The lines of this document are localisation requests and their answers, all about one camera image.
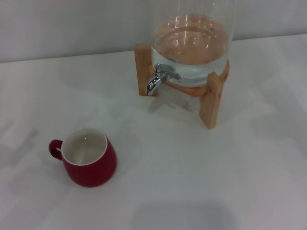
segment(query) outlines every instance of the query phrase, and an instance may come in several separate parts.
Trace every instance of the metal spigot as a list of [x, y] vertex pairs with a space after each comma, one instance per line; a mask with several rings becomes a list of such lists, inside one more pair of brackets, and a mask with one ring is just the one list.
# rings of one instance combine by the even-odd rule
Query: metal spigot
[[146, 87], [146, 95], [151, 96], [159, 85], [164, 82], [167, 77], [180, 80], [181, 76], [175, 72], [175, 69], [166, 64], [155, 64], [154, 75], [149, 79]]

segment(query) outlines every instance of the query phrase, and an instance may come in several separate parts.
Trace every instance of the water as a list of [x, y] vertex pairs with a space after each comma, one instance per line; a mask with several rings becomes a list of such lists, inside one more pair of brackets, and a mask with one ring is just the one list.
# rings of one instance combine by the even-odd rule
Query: water
[[105, 148], [106, 142], [101, 136], [88, 134], [73, 140], [65, 157], [74, 164], [89, 164], [99, 159]]
[[160, 24], [154, 33], [152, 60], [175, 67], [179, 85], [204, 85], [211, 72], [221, 75], [228, 52], [224, 27], [206, 16], [181, 15]]

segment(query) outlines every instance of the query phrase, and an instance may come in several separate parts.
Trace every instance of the white wall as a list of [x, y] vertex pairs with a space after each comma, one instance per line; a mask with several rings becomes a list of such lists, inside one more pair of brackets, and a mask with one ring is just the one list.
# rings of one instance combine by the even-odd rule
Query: white wall
[[[307, 33], [307, 0], [239, 0], [235, 39]], [[155, 0], [0, 0], [0, 62], [131, 50]]]

